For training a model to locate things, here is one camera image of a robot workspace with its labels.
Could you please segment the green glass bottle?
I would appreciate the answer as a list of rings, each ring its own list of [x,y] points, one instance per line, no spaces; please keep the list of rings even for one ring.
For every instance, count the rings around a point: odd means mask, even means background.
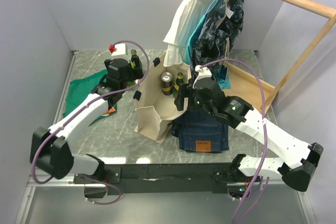
[[[173,84],[173,97],[177,98],[180,85],[184,83],[184,75],[182,72],[179,72],[176,76],[175,82]]]
[[[137,55],[137,52],[135,49],[131,50],[131,67],[133,69],[133,73],[137,79],[143,78],[143,69],[142,69],[142,62]]]

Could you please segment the beige canvas tote bag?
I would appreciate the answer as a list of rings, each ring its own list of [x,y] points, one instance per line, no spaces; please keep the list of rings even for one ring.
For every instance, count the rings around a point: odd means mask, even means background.
[[[186,112],[188,99],[184,101],[184,109],[178,111],[173,95],[162,93],[161,75],[169,72],[176,79],[179,72],[183,73],[185,82],[191,77],[189,65],[182,63],[170,67],[163,66],[165,54],[156,57],[149,67],[147,77],[139,85],[133,98],[138,125],[135,131],[162,143],[171,127],[172,121]]]

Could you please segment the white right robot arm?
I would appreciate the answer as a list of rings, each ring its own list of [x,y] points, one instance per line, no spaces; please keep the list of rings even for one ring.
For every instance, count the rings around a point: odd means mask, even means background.
[[[240,182],[254,175],[282,179],[296,191],[305,192],[316,171],[323,147],[306,143],[263,118],[250,103],[238,96],[226,96],[212,78],[203,78],[195,84],[179,85],[174,103],[179,111],[188,101],[188,110],[202,111],[218,122],[236,129],[274,152],[276,158],[258,158],[238,154],[230,164],[230,176]]]

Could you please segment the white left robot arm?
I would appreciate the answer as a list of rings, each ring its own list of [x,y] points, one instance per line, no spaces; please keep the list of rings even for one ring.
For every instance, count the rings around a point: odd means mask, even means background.
[[[85,174],[93,183],[106,178],[104,162],[91,155],[74,155],[72,142],[80,133],[111,109],[129,90],[128,84],[144,76],[139,58],[105,60],[107,73],[90,91],[85,100],[70,114],[48,129],[39,127],[32,137],[30,162],[61,179],[70,173]]]

